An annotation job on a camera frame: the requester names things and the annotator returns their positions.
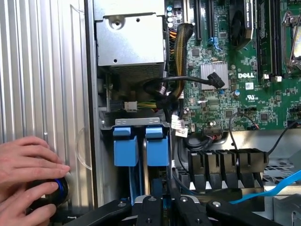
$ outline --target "motherboard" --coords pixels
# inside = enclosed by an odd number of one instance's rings
[[[166,5],[172,31],[181,23],[195,26],[187,46],[188,76],[205,79],[215,71],[225,82],[219,90],[185,84],[183,118],[191,132],[227,130],[237,111],[259,129],[283,129],[301,117],[300,1],[168,0]],[[252,29],[242,34],[240,18]],[[234,120],[233,130],[253,129],[244,117]]]

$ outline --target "hand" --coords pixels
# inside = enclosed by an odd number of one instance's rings
[[[46,141],[25,137],[0,145],[0,203],[23,183],[62,178],[70,170]]]
[[[44,183],[27,191],[24,187],[20,188],[0,205],[0,226],[47,226],[49,219],[55,214],[55,205],[40,207],[27,216],[25,211],[35,200],[57,189],[56,182]]]

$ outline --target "blue drive latch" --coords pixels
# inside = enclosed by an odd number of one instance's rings
[[[115,166],[136,166],[138,163],[137,136],[132,136],[130,127],[115,127],[114,164]]]
[[[145,131],[148,166],[168,166],[168,138],[162,127],[147,127]]]

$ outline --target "green circuit board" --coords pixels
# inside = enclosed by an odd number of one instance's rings
[[[260,129],[285,128],[288,120],[300,118],[297,112],[292,113],[290,109],[301,104],[301,77],[289,76],[281,82],[259,79],[257,51],[260,50],[256,47],[256,28],[252,41],[244,48],[234,50],[229,39],[229,0],[223,6],[219,6],[217,1],[214,3],[214,35],[218,38],[218,48],[221,50],[208,44],[206,4],[203,1],[202,41],[198,43],[192,36],[188,43],[188,71],[189,76],[200,77],[202,65],[227,63],[229,87],[204,90],[200,84],[187,82],[184,88],[185,124],[192,132],[201,132],[212,125],[227,130],[230,116],[241,109],[253,118]],[[194,0],[191,0],[190,23],[194,23],[193,4]],[[254,5],[253,9],[254,15],[257,15],[257,6]],[[301,4],[287,4],[287,0],[281,0],[281,16],[288,10],[299,15]],[[253,20],[254,26],[257,26],[255,16]],[[183,22],[182,15],[173,13],[174,28],[180,21]],[[233,129],[247,130],[251,125],[248,119],[239,118],[234,120]]]

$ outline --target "blue ring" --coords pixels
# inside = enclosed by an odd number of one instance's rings
[[[58,184],[58,189],[60,190],[61,199],[64,197],[64,187],[59,179],[55,179],[55,182]]]

